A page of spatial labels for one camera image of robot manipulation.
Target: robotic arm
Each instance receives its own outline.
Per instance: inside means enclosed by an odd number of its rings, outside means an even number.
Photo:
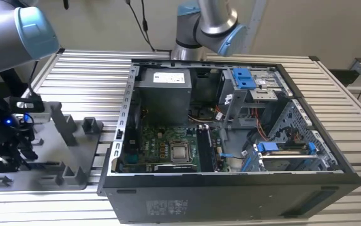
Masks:
[[[247,26],[228,0],[196,0],[178,6],[174,60],[205,60],[202,47],[229,57],[241,47]]]
[[[59,49],[58,38],[43,13],[37,7],[27,7],[34,2],[0,0],[0,72],[42,59]],[[0,98],[0,172],[30,170],[22,154],[27,159],[38,158],[31,145],[31,123],[26,117],[18,119],[14,116],[21,113],[14,109]]]

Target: black computer chassis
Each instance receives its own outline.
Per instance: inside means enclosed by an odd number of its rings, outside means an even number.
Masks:
[[[344,174],[107,176],[109,149],[98,194],[107,196],[124,224],[309,218],[361,186],[361,178],[327,132],[305,97],[281,64],[134,59],[136,66],[162,62],[277,67],[320,132]],[[150,208],[168,214],[152,215]]]

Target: green circuit board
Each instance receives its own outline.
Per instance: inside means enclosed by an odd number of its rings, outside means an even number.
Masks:
[[[201,171],[201,159],[198,150],[196,128],[177,128],[177,127],[144,127],[141,147],[138,154],[138,162],[128,161],[125,171],[132,172],[152,172],[154,165],[174,164],[172,162],[172,143],[178,142],[189,146],[189,160],[177,162],[177,164],[193,164]],[[212,130],[213,146],[221,146],[220,132],[217,129]]]

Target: motherboard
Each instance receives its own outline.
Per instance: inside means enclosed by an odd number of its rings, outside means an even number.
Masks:
[[[209,150],[204,150],[204,154],[213,153],[214,170],[224,170],[225,160],[218,157],[222,149],[220,131],[210,128],[210,140],[201,139],[198,132],[197,128],[144,126],[141,150],[138,153],[126,154],[124,172],[177,172],[180,168],[184,172],[202,172],[208,161],[201,162],[200,147],[205,144]]]

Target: blue drive bracket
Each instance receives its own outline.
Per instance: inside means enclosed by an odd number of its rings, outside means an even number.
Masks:
[[[256,89],[256,80],[248,68],[234,68],[233,76],[240,89]]]

